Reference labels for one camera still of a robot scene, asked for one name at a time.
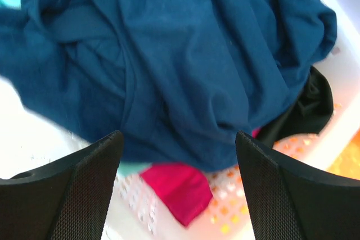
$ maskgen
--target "black cloth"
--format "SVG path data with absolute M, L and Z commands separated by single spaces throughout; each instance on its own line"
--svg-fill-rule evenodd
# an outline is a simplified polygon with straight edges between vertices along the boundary
M 329 122 L 334 102 L 327 79 L 314 67 L 298 99 L 279 117 L 262 127 L 256 139 L 268 147 L 296 134 L 319 134 Z

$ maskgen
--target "laundry basket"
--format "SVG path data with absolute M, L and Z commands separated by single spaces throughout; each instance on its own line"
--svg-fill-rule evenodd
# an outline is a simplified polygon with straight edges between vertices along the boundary
M 360 127 L 360 2 L 323 0 L 338 16 L 338 40 L 316 68 L 328 79 L 334 115 L 320 136 L 286 138 L 275 149 L 322 170 Z M 208 209 L 185 229 L 138 175 L 118 175 L 107 219 L 111 240 L 250 240 L 254 239 L 238 168 L 208 174 L 214 194 Z

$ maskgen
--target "white bin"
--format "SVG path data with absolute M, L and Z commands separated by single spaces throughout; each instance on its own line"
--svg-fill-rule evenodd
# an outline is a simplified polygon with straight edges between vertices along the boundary
M 317 65 L 329 80 L 335 114 L 319 137 L 300 135 L 276 149 L 326 170 L 360 127 L 360 2 L 323 0 L 338 16 L 333 53 Z M 63 129 L 26 112 L 8 82 L 0 78 L 0 178 L 68 155 L 86 145 Z M 252 240 L 241 178 L 236 168 L 209 175 L 214 200 L 184 229 L 137 175 L 115 181 L 104 239 L 108 240 Z

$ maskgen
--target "navy blue cloth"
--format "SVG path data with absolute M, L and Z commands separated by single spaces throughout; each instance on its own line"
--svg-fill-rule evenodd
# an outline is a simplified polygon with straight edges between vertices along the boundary
M 235 136 L 296 100 L 336 39 L 320 0 L 21 0 L 0 10 L 0 75 L 24 106 L 124 161 L 236 164 Z

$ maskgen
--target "black object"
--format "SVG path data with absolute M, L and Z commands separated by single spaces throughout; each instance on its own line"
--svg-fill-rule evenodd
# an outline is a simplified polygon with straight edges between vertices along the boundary
M 268 147 L 296 134 L 319 134 L 332 117 L 334 102 L 327 79 L 314 67 L 298 99 L 261 128 L 256 139 Z
M 315 169 L 239 132 L 256 240 L 359 240 L 360 181 Z
M 122 151 L 123 136 L 115 132 L 0 180 L 0 239 L 100 240 Z

